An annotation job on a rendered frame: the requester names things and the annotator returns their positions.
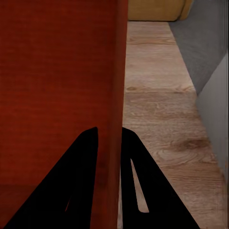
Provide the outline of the storage box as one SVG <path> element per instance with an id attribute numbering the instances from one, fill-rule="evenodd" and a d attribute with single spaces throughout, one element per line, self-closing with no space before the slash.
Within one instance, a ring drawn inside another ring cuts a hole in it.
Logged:
<path id="1" fill-rule="evenodd" d="M 117 229 L 128 0 L 0 0 L 0 229 L 98 128 L 90 229 Z"/>

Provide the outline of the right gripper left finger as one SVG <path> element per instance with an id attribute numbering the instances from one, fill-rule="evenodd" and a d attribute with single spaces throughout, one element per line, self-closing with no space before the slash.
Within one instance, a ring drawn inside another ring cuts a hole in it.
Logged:
<path id="1" fill-rule="evenodd" d="M 82 132 L 3 229 L 90 229 L 98 128 Z"/>

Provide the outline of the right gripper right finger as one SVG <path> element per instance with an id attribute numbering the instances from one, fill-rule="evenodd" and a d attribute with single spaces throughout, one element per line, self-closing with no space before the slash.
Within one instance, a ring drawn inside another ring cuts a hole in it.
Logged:
<path id="1" fill-rule="evenodd" d="M 149 209 L 138 210 L 131 159 Z M 200 229 L 138 135 L 122 127 L 123 229 Z"/>

